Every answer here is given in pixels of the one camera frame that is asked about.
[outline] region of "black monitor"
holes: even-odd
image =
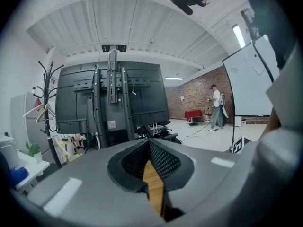
[[[126,68],[131,117],[137,126],[163,122],[169,111],[160,65],[142,62],[117,62],[117,103],[107,98],[108,63],[88,63],[62,68],[56,96],[56,123],[58,133],[97,132],[93,111],[92,88],[95,69],[100,69],[103,127],[107,133],[126,129],[122,97],[121,69]]]

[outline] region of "white shirt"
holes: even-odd
[[[218,89],[215,90],[214,91],[214,96],[213,96],[213,98],[216,98],[216,100],[214,99],[214,107],[219,107],[220,106],[220,104],[219,104],[220,96],[221,96],[221,94],[220,94],[219,90]]]

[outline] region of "brick wall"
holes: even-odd
[[[200,109],[203,114],[212,114],[213,102],[207,102],[207,96],[213,96],[213,91],[210,89],[212,84],[216,84],[219,91],[225,94],[225,108],[232,118],[232,90],[224,66],[179,87],[165,88],[170,117],[183,119],[184,112],[191,109]]]

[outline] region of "white floor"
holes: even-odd
[[[232,144],[232,125],[227,124],[223,129],[209,132],[210,125],[205,122],[199,122],[198,126],[190,126],[185,120],[171,119],[168,125],[172,129],[171,133],[177,133],[178,139],[184,145],[209,149],[216,151],[227,151]],[[258,140],[264,131],[265,124],[248,124],[244,127],[235,128],[235,140],[242,136],[255,141]]]

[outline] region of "white ceiling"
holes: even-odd
[[[121,61],[161,65],[162,74],[187,78],[216,64],[240,48],[232,31],[240,25],[247,0],[213,0],[185,15],[170,0],[26,0],[23,29],[46,52],[52,47],[66,66],[107,61],[103,44],[126,44]],[[165,81],[165,86],[181,82]]]

